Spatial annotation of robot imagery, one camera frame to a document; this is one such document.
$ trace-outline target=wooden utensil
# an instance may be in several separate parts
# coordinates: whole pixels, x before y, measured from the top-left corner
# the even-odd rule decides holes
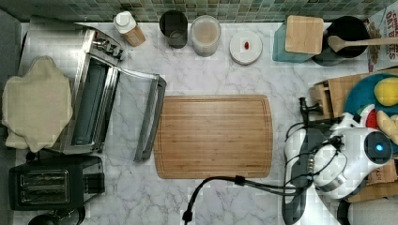
[[[165,97],[154,153],[161,178],[265,177],[272,160],[268,99]]]
[[[384,38],[376,38],[376,39],[346,41],[337,36],[330,36],[328,38],[328,43],[329,43],[329,46],[335,52],[338,52],[345,47],[351,47],[351,46],[398,44],[398,37],[384,37]]]

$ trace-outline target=cord plug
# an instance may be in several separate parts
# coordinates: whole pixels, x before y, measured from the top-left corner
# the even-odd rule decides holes
[[[191,211],[187,210],[184,212],[184,215],[182,215],[182,220],[185,221],[185,224],[188,224],[189,222],[192,221],[192,216],[193,216],[193,213]]]
[[[245,186],[245,182],[246,182],[246,178],[244,178],[243,176],[236,176],[235,177],[235,184],[239,185],[239,186]]]

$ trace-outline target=jar lid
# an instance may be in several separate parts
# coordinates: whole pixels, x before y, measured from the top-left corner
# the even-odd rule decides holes
[[[258,59],[263,51],[263,42],[252,31],[236,33],[229,44],[232,58],[241,65],[249,65]]]
[[[137,22],[132,18],[131,13],[124,11],[114,17],[114,24],[121,34],[125,34],[133,29]]]

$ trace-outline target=kitchen counter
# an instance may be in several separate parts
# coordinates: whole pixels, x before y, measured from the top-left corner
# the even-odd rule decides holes
[[[308,89],[314,83],[367,72],[366,54],[335,67],[320,67],[311,60],[304,64],[272,61],[273,35],[279,23],[222,24],[219,49],[208,58],[196,55],[190,43],[180,50],[170,48],[157,23],[141,24],[146,42],[136,48],[128,45],[111,23],[91,24],[128,48],[122,68],[159,73],[167,81],[166,95],[266,95],[273,123],[272,167],[268,177],[253,180],[267,184],[283,183],[284,135],[291,125],[301,121],[299,98],[307,97],[310,104]],[[229,41],[241,30],[254,31],[263,41],[260,58],[249,66],[235,63],[229,54]],[[113,156],[112,151],[113,144],[106,143],[100,155],[106,193],[86,206],[83,224],[182,224],[189,197],[202,180],[163,180],[157,175],[153,156],[135,163]],[[24,152],[19,151],[17,164],[23,159]],[[210,182],[202,190],[190,224],[283,224],[279,196],[223,181]],[[37,213],[15,212],[14,224],[27,224]]]

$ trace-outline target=bottle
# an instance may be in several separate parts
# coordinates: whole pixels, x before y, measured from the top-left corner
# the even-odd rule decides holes
[[[114,24],[132,47],[137,47],[145,42],[143,31],[128,11],[117,14],[114,17]]]

